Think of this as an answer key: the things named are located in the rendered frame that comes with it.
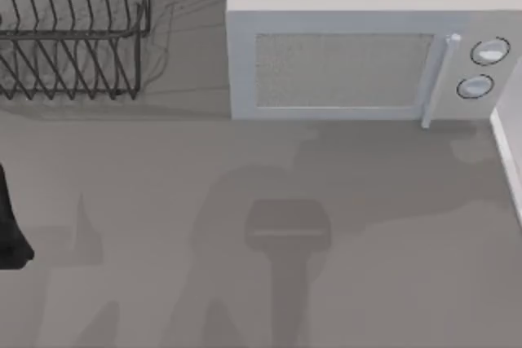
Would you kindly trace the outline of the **microwave door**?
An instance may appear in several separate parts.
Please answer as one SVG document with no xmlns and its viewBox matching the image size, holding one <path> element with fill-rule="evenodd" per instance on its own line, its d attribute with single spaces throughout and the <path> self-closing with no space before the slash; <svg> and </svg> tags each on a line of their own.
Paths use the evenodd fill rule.
<svg viewBox="0 0 522 348">
<path fill-rule="evenodd" d="M 226 27 L 235 120 L 417 120 L 449 33 L 431 11 L 229 11 Z"/>
</svg>

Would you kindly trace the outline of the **small microwave knob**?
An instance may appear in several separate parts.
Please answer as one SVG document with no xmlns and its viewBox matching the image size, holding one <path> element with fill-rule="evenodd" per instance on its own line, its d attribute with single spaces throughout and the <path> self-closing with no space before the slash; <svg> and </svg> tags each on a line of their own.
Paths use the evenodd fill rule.
<svg viewBox="0 0 522 348">
<path fill-rule="evenodd" d="M 489 75 L 480 74 L 468 79 L 462 79 L 456 87 L 456 92 L 462 99 L 480 99 L 488 95 L 494 86 L 494 79 Z"/>
</svg>

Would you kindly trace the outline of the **large microwave knob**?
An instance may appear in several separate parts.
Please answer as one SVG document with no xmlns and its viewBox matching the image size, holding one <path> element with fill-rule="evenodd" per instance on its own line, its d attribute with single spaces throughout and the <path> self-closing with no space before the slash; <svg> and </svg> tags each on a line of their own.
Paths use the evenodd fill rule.
<svg viewBox="0 0 522 348">
<path fill-rule="evenodd" d="M 471 49 L 471 60 L 483 67 L 497 64 L 511 51 L 511 44 L 503 37 L 477 42 Z"/>
</svg>

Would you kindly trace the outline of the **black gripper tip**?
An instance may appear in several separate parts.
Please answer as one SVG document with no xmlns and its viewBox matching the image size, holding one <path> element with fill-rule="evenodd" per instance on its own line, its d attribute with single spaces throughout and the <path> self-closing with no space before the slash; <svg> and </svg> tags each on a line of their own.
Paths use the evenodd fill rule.
<svg viewBox="0 0 522 348">
<path fill-rule="evenodd" d="M 16 271 L 34 260 L 35 252 L 15 219 L 7 179 L 0 163 L 0 271 Z"/>
</svg>

